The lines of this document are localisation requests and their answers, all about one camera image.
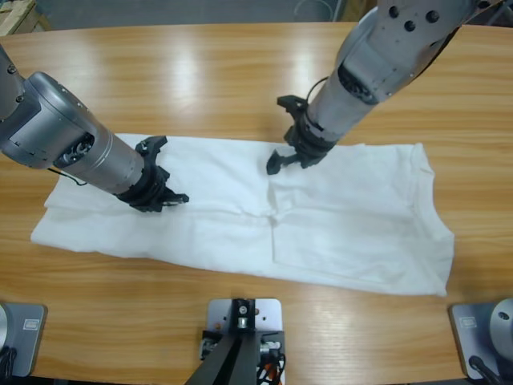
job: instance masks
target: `table surface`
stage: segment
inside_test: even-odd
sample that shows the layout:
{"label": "table surface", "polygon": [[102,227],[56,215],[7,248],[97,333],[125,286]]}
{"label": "table surface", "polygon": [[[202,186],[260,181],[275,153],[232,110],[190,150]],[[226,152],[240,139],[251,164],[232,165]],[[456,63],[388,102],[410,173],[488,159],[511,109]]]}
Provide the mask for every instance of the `table surface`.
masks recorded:
{"label": "table surface", "polygon": [[[152,26],[0,38],[24,75],[45,71],[114,132],[282,141],[276,97],[333,70],[352,24]],[[425,74],[345,144],[423,142],[456,234],[448,296],[399,297],[213,273],[30,243],[55,185],[0,158],[0,299],[43,303],[35,374],[182,383],[199,364],[212,298],[279,298],[290,383],[462,377],[447,307],[513,294],[513,31],[465,26]]]}

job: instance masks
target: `label sticker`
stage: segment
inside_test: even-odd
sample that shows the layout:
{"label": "label sticker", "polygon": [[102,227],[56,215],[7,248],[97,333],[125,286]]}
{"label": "label sticker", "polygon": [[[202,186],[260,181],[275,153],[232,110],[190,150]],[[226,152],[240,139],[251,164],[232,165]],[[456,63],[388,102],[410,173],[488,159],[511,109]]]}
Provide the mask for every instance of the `label sticker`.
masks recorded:
{"label": "label sticker", "polygon": [[461,317],[459,319],[459,324],[465,329],[478,327],[478,323],[475,321],[475,317]]}
{"label": "label sticker", "polygon": [[23,323],[24,330],[39,330],[39,320],[38,319],[26,319]]}

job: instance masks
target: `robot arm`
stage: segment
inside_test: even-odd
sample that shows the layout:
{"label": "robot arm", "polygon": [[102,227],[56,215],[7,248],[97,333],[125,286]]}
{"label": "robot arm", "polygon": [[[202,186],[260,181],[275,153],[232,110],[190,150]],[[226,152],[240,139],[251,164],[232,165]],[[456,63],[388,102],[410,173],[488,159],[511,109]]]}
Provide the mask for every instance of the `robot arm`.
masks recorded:
{"label": "robot arm", "polygon": [[310,105],[293,95],[278,99],[294,118],[285,141],[296,154],[274,152],[268,174],[291,163],[319,163],[376,105],[420,76],[465,21],[497,2],[378,1],[343,42],[335,70]]}
{"label": "robot arm", "polygon": [[24,79],[2,46],[0,84],[0,150],[12,160],[32,168],[53,165],[139,211],[188,201],[166,188],[169,174],[156,165],[165,136],[130,148],[50,76],[36,72]]}

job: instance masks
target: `white t-shirt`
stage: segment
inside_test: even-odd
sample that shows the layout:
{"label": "white t-shirt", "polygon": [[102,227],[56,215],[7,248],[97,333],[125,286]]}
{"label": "white t-shirt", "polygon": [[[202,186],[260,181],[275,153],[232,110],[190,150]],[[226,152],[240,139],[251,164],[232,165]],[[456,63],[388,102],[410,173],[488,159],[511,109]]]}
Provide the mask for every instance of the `white t-shirt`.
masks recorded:
{"label": "white t-shirt", "polygon": [[[135,147],[147,136],[120,135]],[[194,268],[388,294],[445,295],[454,234],[433,204],[421,144],[337,146],[275,176],[284,145],[172,137],[157,156],[190,202],[140,213],[61,177],[32,241]]]}

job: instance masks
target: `screw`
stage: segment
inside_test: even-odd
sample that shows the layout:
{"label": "screw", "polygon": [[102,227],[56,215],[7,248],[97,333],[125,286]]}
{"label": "screw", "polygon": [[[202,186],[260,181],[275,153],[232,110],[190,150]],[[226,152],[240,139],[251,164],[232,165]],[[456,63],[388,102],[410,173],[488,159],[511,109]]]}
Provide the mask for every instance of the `screw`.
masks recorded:
{"label": "screw", "polygon": [[440,14],[436,10],[430,10],[426,14],[426,20],[427,20],[427,22],[430,22],[430,23],[437,22],[439,18],[440,18]]}
{"label": "screw", "polygon": [[407,22],[404,23],[404,29],[407,30],[408,32],[411,32],[415,29],[415,23],[411,20],[408,20]]}
{"label": "screw", "polygon": [[399,16],[399,10],[396,6],[391,6],[388,9],[388,14],[390,15],[391,18],[396,18]]}

